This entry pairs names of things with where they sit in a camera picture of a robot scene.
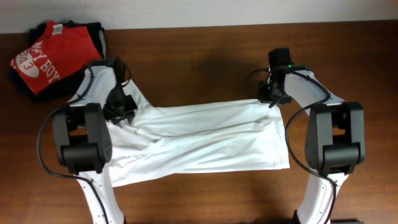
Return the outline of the white printed t-shirt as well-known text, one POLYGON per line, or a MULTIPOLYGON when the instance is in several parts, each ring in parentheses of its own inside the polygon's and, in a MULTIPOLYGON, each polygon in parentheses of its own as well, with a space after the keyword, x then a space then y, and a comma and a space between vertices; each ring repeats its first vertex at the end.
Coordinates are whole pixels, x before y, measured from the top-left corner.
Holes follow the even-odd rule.
POLYGON ((278 107, 258 100, 155 107, 134 83, 124 92, 138 109, 132 121, 108 124, 113 187, 172 174, 289 168, 278 107))

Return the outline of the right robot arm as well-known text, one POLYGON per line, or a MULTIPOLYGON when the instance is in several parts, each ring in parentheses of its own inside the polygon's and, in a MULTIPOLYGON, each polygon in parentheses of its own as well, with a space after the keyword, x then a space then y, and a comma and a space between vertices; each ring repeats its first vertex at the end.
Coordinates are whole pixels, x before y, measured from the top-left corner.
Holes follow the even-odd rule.
POLYGON ((293 63, 288 48, 268 53, 267 77, 259 83, 259 101, 269 107, 296 101, 300 109, 285 125, 285 139, 293 121, 308 114, 305 159, 302 164, 289 146, 297 165, 308 172, 309 180, 302 203, 289 223, 332 223, 341 186, 365 158, 364 109, 354 101, 334 95, 306 65, 293 63))

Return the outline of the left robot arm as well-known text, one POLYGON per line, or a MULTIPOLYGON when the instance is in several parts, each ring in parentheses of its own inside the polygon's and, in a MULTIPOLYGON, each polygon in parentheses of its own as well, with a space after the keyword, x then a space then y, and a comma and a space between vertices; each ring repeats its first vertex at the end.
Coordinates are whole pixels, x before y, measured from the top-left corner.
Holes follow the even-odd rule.
POLYGON ((94 60, 83 73, 75 96, 50 117, 57 159, 68 170, 64 176, 80 184, 93 223, 125 223, 111 185, 108 124, 135 116, 137 104, 123 90, 131 71, 116 57, 94 60))

